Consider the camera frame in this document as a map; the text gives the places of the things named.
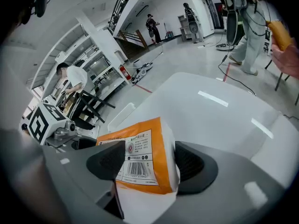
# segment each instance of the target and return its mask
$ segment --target sneaker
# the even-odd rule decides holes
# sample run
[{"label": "sneaker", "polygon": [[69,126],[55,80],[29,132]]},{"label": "sneaker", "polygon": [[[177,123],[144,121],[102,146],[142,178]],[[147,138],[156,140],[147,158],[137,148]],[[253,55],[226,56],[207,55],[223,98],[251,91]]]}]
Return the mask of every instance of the sneaker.
[{"label": "sneaker", "polygon": [[145,63],[142,68],[144,68],[145,70],[150,70],[153,68],[153,62],[151,63]]},{"label": "sneaker", "polygon": [[242,65],[242,62],[238,62],[238,61],[236,61],[236,60],[232,57],[232,55],[229,56],[229,59],[231,59],[234,63],[236,63],[236,64],[238,64],[238,65]]},{"label": "sneaker", "polygon": [[241,71],[243,71],[246,74],[250,74],[250,75],[254,75],[254,76],[258,75],[258,71],[255,68],[251,68],[250,70],[245,70],[245,69],[241,68]]},{"label": "sneaker", "polygon": [[100,126],[96,125],[92,130],[90,130],[90,137],[97,139],[99,136]]}]

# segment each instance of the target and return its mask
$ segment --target fire extinguisher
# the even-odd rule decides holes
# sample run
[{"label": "fire extinguisher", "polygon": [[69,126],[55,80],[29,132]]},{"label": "fire extinguisher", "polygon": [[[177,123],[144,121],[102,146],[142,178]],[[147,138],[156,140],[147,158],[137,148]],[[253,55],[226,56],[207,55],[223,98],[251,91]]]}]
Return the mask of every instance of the fire extinguisher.
[{"label": "fire extinguisher", "polygon": [[125,76],[125,78],[127,78],[127,80],[131,79],[131,76],[129,75],[129,73],[123,65],[120,65],[120,71]]}]

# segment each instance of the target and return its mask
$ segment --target doorway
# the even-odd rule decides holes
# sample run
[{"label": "doorway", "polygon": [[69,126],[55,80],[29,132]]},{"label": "doorway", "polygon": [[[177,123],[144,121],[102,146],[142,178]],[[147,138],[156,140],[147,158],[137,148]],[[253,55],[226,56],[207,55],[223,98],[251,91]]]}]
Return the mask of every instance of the doorway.
[{"label": "doorway", "polygon": [[220,0],[206,0],[209,8],[214,29],[224,29],[224,23],[222,18],[222,3]]}]

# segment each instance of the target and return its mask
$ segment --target person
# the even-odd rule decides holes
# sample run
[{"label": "person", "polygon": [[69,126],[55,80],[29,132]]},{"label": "person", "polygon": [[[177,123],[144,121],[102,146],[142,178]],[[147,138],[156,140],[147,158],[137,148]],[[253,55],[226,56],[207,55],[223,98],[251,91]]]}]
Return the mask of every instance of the person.
[{"label": "person", "polygon": [[192,34],[192,41],[193,41],[193,43],[203,42],[204,41],[204,37],[203,37],[203,33],[201,31],[200,21],[199,21],[197,12],[193,8],[190,8],[189,4],[186,3],[186,2],[183,3],[183,6],[185,8],[186,18],[188,19],[188,17],[189,17],[188,14],[191,17],[194,17],[195,20],[193,20],[193,22],[196,22],[197,27],[198,27],[197,33],[191,33]]},{"label": "person", "polygon": [[151,14],[148,14],[148,19],[146,21],[146,27],[149,30],[150,29],[152,30],[152,32],[154,33],[155,38],[156,38],[156,43],[159,44],[160,42],[162,42],[158,28],[157,28],[157,26],[160,25],[160,23],[155,22],[154,19],[152,19],[152,17],[153,16]]},{"label": "person", "polygon": [[[71,82],[72,88],[66,89],[66,94],[76,92],[75,100],[77,101],[72,104],[67,116],[75,122],[77,127],[85,130],[91,130],[91,136],[97,137],[100,127],[89,124],[88,122],[80,118],[80,115],[82,113],[89,116],[90,118],[94,118],[94,114],[89,112],[87,109],[83,111],[85,104],[81,99],[79,99],[79,93],[81,93],[82,90],[90,93],[94,89],[93,82],[89,82],[87,72],[80,67],[69,66],[66,63],[60,63],[56,68],[56,73],[61,78],[67,77]],[[85,97],[85,100],[87,102],[89,102],[91,99],[92,98],[89,96]],[[96,100],[92,101],[91,106],[94,106],[95,103]]]},{"label": "person", "polygon": [[231,52],[229,58],[241,66],[247,74],[258,75],[253,67],[256,58],[263,50],[265,16],[260,0],[247,0],[248,7],[240,11],[245,35]]}]

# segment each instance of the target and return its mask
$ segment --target white pants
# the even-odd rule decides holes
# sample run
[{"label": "white pants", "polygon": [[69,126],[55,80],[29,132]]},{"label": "white pants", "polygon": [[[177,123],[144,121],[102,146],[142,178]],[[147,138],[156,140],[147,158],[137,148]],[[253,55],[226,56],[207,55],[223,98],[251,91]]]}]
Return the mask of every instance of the white pants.
[{"label": "white pants", "polygon": [[249,4],[246,10],[241,12],[243,19],[243,28],[245,36],[242,37],[239,44],[232,51],[231,56],[238,62],[244,61],[242,70],[247,73],[255,73],[256,69],[253,64],[258,55],[263,50],[265,36],[257,36],[265,33],[265,19],[263,9],[260,3],[257,3],[256,13],[254,13],[255,5]]}]

